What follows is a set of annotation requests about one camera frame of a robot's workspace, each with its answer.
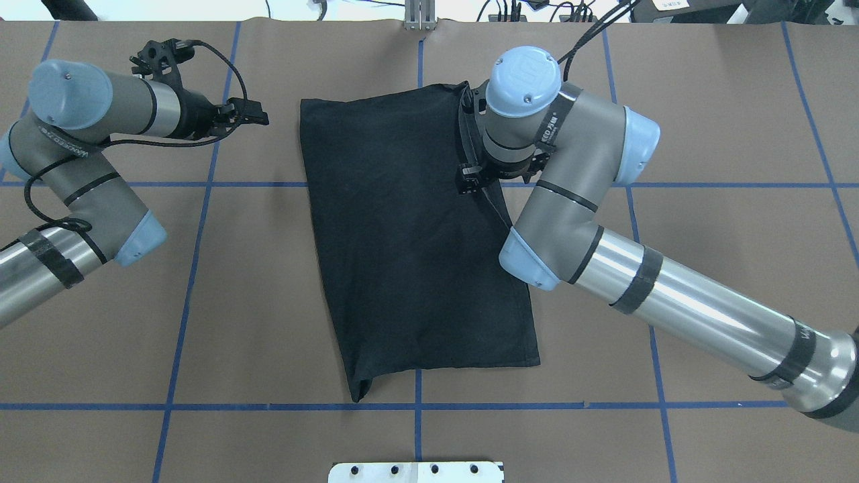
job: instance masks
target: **metal bracket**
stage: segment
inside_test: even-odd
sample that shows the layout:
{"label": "metal bracket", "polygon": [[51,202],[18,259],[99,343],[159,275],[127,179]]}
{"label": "metal bracket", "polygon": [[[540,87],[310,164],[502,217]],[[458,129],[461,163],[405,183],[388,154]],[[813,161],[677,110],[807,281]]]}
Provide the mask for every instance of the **metal bracket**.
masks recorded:
{"label": "metal bracket", "polygon": [[503,483],[501,462],[339,463],[328,483]]}
{"label": "metal bracket", "polygon": [[436,0],[405,0],[406,30],[436,30]]}

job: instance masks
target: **black strap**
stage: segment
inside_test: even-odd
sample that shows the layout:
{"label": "black strap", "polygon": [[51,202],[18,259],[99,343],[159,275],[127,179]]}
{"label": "black strap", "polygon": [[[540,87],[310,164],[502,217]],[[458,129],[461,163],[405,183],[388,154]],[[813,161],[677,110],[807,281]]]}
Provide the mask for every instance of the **black strap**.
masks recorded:
{"label": "black strap", "polygon": [[34,119],[43,136],[51,139],[57,146],[68,150],[76,157],[89,157],[91,154],[100,153],[104,150],[104,147],[81,141],[55,125],[47,124],[42,119],[36,117]]}
{"label": "black strap", "polygon": [[662,269],[662,254],[650,247],[644,247],[642,264],[638,266],[636,276],[633,277],[630,286],[626,287],[624,294],[617,302],[610,304],[622,314],[631,314],[638,309],[644,299],[653,291],[656,277]]}
{"label": "black strap", "polygon": [[[856,354],[859,354],[859,333],[853,333],[853,344],[856,347]],[[853,368],[853,375],[847,381],[847,386],[844,387],[841,394],[832,400],[832,402],[817,411],[803,414],[812,419],[826,419],[838,416],[844,409],[853,406],[857,398],[859,398],[859,366]]]}
{"label": "black strap", "polygon": [[40,232],[30,230],[18,238],[18,241],[23,243],[42,262],[42,265],[54,274],[54,277],[63,284],[63,287],[70,289],[83,281],[83,274],[77,269],[77,266],[65,258],[57,250],[57,247]]}
{"label": "black strap", "polygon": [[92,191],[92,190],[93,190],[94,188],[96,188],[97,186],[99,186],[99,185],[101,185],[101,184],[103,184],[103,183],[106,183],[106,182],[108,182],[108,181],[110,181],[110,180],[116,179],[116,178],[119,178],[119,173],[117,173],[116,171],[114,171],[114,172],[112,172],[112,173],[105,174],[104,176],[101,176],[100,178],[97,178],[97,179],[95,179],[95,180],[92,180],[92,181],[90,181],[89,183],[87,183],[86,185],[81,186],[81,188],[80,188],[80,189],[78,189],[77,191],[75,191],[74,193],[72,193],[72,194],[70,194],[69,196],[65,197],[65,199],[63,200],[63,204],[64,204],[64,205],[66,205],[66,206],[69,206],[69,205],[71,205],[72,203],[74,203],[76,199],[78,199],[78,198],[80,198],[81,196],[83,196],[84,194],[86,194],[86,193],[88,193],[88,192]]}
{"label": "black strap", "polygon": [[600,245],[600,240],[602,240],[602,234],[606,231],[606,229],[602,228],[600,225],[599,228],[596,229],[596,235],[594,235],[594,239],[591,241],[591,246],[588,247],[588,251],[585,253],[585,257],[582,259],[582,263],[579,264],[579,267],[576,268],[576,273],[573,273],[573,276],[570,278],[570,284],[574,284],[578,281],[579,277],[581,277],[582,272],[585,271],[585,267],[590,263],[591,257],[594,256],[594,252],[596,248]]}
{"label": "black strap", "polygon": [[789,388],[794,384],[797,377],[811,363],[814,348],[817,345],[816,332],[790,317],[794,322],[794,342],[790,345],[784,360],[772,372],[763,376],[749,376],[753,381],[762,382],[770,388],[781,390]]}
{"label": "black strap", "polygon": [[576,99],[582,93],[581,89],[575,89],[578,90],[573,92],[558,92],[545,112],[543,121],[534,135],[534,145],[544,153],[555,152],[555,139],[557,139],[558,132],[561,131],[561,125],[564,124],[567,115],[573,108],[573,104],[576,103]]}
{"label": "black strap", "polygon": [[538,180],[537,186],[539,186],[541,188],[545,188],[545,189],[547,189],[553,193],[557,193],[557,194],[569,199],[570,201],[575,201],[579,205],[582,205],[585,208],[588,208],[589,210],[593,211],[594,213],[596,213],[597,209],[600,208],[593,201],[591,201],[587,198],[584,198],[583,196],[579,196],[579,195],[573,193],[572,191],[570,191],[566,188],[563,188],[563,187],[556,185],[555,183],[550,183],[549,181],[546,181],[546,180]]}
{"label": "black strap", "polygon": [[102,252],[101,248],[99,248],[99,246],[95,244],[95,241],[93,241],[93,239],[89,236],[89,233],[87,233],[86,231],[79,231],[77,232],[77,234],[81,236],[81,238],[87,243],[87,245],[89,245],[89,247],[93,250],[93,253],[95,253],[95,256],[99,257],[99,261],[102,265],[108,262],[104,252]]}

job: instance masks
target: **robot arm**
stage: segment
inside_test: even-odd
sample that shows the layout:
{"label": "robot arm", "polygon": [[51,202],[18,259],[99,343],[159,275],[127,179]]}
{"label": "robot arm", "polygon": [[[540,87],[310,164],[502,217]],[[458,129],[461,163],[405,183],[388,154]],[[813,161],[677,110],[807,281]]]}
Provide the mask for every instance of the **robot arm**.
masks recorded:
{"label": "robot arm", "polygon": [[36,67],[28,93],[32,110],[3,136],[0,161],[24,180],[43,180],[70,216],[46,218],[49,223],[0,251],[0,328],[108,261],[128,266],[167,239],[101,154],[111,134],[196,140],[223,137],[228,126],[268,124],[258,102],[230,99],[215,106],[182,87],[178,64],[202,44],[193,42],[150,41],[131,59],[139,76],[63,60]]}
{"label": "robot arm", "polygon": [[797,411],[859,432],[859,334],[815,331],[593,221],[612,183],[631,183],[647,165],[656,123],[562,85],[536,47],[506,52],[481,90],[484,165],[512,178],[545,164],[499,256],[508,272],[543,290],[581,286],[780,391]]}

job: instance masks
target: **black fabric bag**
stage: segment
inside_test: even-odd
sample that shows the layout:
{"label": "black fabric bag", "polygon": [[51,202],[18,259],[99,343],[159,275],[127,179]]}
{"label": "black fabric bag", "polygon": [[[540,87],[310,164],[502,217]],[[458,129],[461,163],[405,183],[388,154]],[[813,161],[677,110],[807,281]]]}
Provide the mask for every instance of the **black fabric bag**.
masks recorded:
{"label": "black fabric bag", "polygon": [[322,282],[355,402],[387,373],[539,364],[528,288],[498,264],[501,187],[457,193],[464,89],[302,100]]}

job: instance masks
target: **blue tape line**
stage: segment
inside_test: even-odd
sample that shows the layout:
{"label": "blue tape line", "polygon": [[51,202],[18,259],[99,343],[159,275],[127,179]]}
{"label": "blue tape line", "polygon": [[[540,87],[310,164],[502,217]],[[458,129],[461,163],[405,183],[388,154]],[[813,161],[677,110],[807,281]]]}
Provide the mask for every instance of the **blue tape line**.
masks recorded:
{"label": "blue tape line", "polygon": [[[229,55],[229,61],[235,64],[235,53],[239,46],[239,33],[241,32],[241,22],[235,23],[235,33],[233,35],[233,49]],[[227,69],[227,79],[223,86],[223,102],[227,102],[229,96],[229,85],[233,78],[233,71]],[[206,216],[209,211],[209,201],[211,199],[212,184],[215,179],[215,169],[217,166],[217,154],[221,147],[221,143],[217,142],[212,149],[212,158],[209,163],[209,174],[206,177],[206,191],[203,196],[203,208],[200,210],[200,223],[197,227],[197,240],[194,242],[194,254],[191,261],[191,272],[188,276],[188,286],[185,292],[185,304],[182,308],[182,319],[179,325],[179,336],[176,340],[176,352],[173,358],[173,368],[170,373],[170,383],[167,391],[167,407],[164,409],[164,419],[161,423],[161,437],[158,440],[158,451],[155,454],[155,467],[152,470],[152,483],[158,483],[161,478],[161,464],[164,461],[164,449],[167,447],[167,435],[170,431],[170,414],[176,394],[176,381],[179,378],[179,366],[182,360],[182,348],[185,344],[185,333],[188,326],[188,315],[191,312],[191,294],[194,290],[194,282],[197,279],[197,267],[200,259],[200,245],[203,242],[203,232],[206,225]]]}
{"label": "blue tape line", "polygon": [[602,31],[602,50],[606,53],[606,71],[608,74],[608,88],[612,92],[612,102],[618,103],[618,92],[614,87],[614,70],[612,69],[612,51],[608,48],[608,32]]}
{"label": "blue tape line", "polygon": [[[618,102],[617,90],[615,89],[614,73],[612,70],[612,54],[608,45],[608,32],[602,31],[603,50],[606,51],[606,70],[608,75],[608,87],[612,91],[612,102]],[[638,220],[636,219],[635,200],[632,197],[632,188],[627,186],[626,203],[630,210],[630,224],[632,225],[632,237],[640,243],[641,239],[638,235]],[[659,414],[662,420],[662,437],[665,440],[665,455],[668,462],[668,474],[671,477],[671,483],[677,483],[677,466],[674,462],[674,447],[671,442],[671,427],[668,425],[668,410],[665,404],[665,389],[662,386],[662,369],[659,364],[659,348],[656,346],[656,333],[653,327],[650,329],[650,357],[653,359],[653,372],[656,381],[656,394],[659,396]]]}
{"label": "blue tape line", "polygon": [[173,404],[174,411],[227,412],[325,412],[325,411],[413,411],[415,405],[403,403],[332,403],[332,404]]}
{"label": "blue tape line", "polygon": [[423,372],[415,370],[415,461],[423,461]]}
{"label": "blue tape line", "polygon": [[163,404],[0,402],[0,411],[164,411]]}
{"label": "blue tape line", "polygon": [[783,400],[723,400],[723,401],[679,401],[665,403],[668,409],[744,409],[761,407],[789,407]]}
{"label": "blue tape line", "polygon": [[[755,409],[789,407],[783,400],[705,400],[665,402],[667,409]],[[421,411],[614,411],[660,409],[657,401],[630,402],[425,402]],[[4,402],[0,411],[165,411],[167,404],[90,402]],[[410,402],[371,403],[185,403],[170,405],[170,412],[350,412],[414,411]]]}
{"label": "blue tape line", "polygon": [[[417,88],[423,87],[423,42],[426,37],[417,42]],[[423,372],[415,370],[415,461],[423,460]]]}
{"label": "blue tape line", "polygon": [[656,332],[650,329],[650,356],[653,358],[653,372],[656,377],[656,394],[659,397],[659,414],[662,419],[662,437],[665,439],[665,454],[668,459],[668,475],[671,483],[677,483],[677,464],[674,461],[674,446],[671,441],[671,426],[668,424],[668,404],[665,402],[665,387],[662,385],[662,368],[659,364],[659,347]]}
{"label": "blue tape line", "polygon": [[[215,188],[261,188],[261,187],[287,187],[300,188],[307,187],[306,181],[212,181],[212,187]],[[22,187],[24,181],[2,181],[0,186]],[[206,181],[128,181],[128,186],[132,187],[206,187]],[[521,181],[501,181],[501,186],[504,188],[533,188],[536,183],[523,183]],[[839,189],[856,189],[859,188],[859,183],[835,183]],[[34,189],[39,189],[44,186],[33,186]],[[830,183],[741,183],[741,182],[697,182],[697,181],[647,181],[635,182],[631,185],[612,185],[615,188],[794,188],[794,189],[830,189]]]}
{"label": "blue tape line", "polygon": [[799,90],[800,100],[802,100],[802,108],[805,109],[806,117],[808,118],[808,125],[811,126],[814,143],[817,144],[817,152],[820,154],[820,161],[823,163],[824,171],[826,171],[826,178],[829,180],[829,187],[832,189],[832,197],[835,199],[835,205],[838,207],[838,215],[841,217],[841,224],[844,226],[844,233],[847,235],[847,241],[850,243],[850,250],[853,252],[853,261],[856,263],[856,268],[859,268],[859,250],[856,249],[856,240],[853,237],[853,230],[850,228],[850,221],[848,221],[847,214],[844,212],[844,205],[841,203],[841,196],[838,194],[838,187],[835,184],[835,177],[832,175],[832,168],[829,165],[829,160],[826,158],[826,151],[823,149],[823,143],[820,141],[820,134],[817,131],[817,124],[814,122],[814,116],[811,114],[811,108],[808,106],[808,99],[805,95],[805,89],[802,87],[800,72],[796,68],[794,49],[790,44],[788,24],[784,21],[782,21],[782,35],[784,36],[784,45],[788,49],[790,69],[794,72],[796,88]]}
{"label": "blue tape line", "polygon": [[828,183],[635,182],[635,188],[828,188]]}

